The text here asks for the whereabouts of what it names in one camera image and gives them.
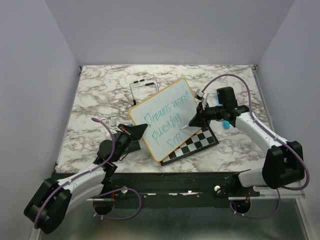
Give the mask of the yellow framed whiteboard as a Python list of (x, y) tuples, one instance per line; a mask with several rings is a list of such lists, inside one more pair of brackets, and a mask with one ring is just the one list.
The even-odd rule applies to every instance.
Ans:
[(164, 89), (129, 109), (134, 125), (148, 124), (142, 139), (156, 162), (196, 134), (199, 127), (187, 127), (195, 116), (197, 102), (185, 78), (180, 78)]

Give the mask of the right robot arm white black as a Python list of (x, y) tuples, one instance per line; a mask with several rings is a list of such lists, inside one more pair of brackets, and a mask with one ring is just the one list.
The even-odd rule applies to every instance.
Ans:
[(246, 105), (238, 105), (232, 87), (217, 90), (218, 106), (210, 107), (206, 95), (197, 90), (195, 97), (200, 100), (195, 116), (189, 127), (206, 128), (210, 121), (227, 121), (246, 134), (265, 153), (262, 168), (250, 169), (235, 174), (230, 191), (241, 196), (249, 187), (267, 186), (283, 188), (305, 177), (303, 150), (297, 141), (287, 141), (259, 121)]

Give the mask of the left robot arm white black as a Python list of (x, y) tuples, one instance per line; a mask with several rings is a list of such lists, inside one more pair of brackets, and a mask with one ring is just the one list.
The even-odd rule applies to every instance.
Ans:
[(27, 204), (23, 214), (33, 222), (35, 229), (52, 233), (66, 214), (92, 197), (107, 197), (111, 185), (106, 182), (113, 175), (122, 154), (131, 143), (138, 143), (148, 124), (128, 126), (119, 124), (119, 135), (99, 144), (97, 157), (84, 171), (55, 180), (45, 179)]

